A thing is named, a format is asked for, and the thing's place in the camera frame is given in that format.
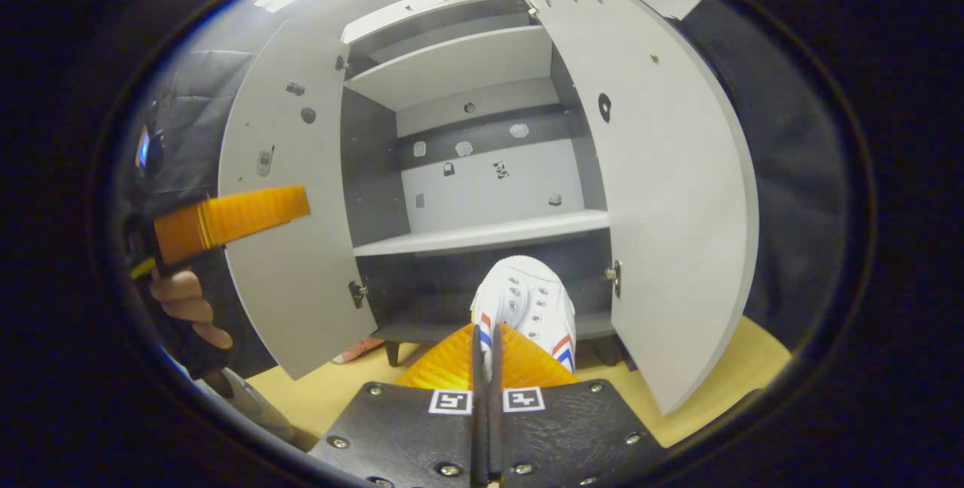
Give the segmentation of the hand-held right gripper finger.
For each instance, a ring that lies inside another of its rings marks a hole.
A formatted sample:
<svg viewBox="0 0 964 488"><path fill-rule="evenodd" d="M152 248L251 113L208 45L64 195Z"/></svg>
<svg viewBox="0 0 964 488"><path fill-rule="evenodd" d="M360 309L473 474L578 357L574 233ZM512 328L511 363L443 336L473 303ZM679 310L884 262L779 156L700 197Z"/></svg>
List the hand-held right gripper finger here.
<svg viewBox="0 0 964 488"><path fill-rule="evenodd" d="M469 487L486 386L478 327L423 355L395 384L365 383L311 455L378 487Z"/></svg>
<svg viewBox="0 0 964 488"><path fill-rule="evenodd" d="M499 325L490 381L490 477L502 487L626 487L654 473L667 451L618 390L593 379L552 386L540 349Z"/></svg>

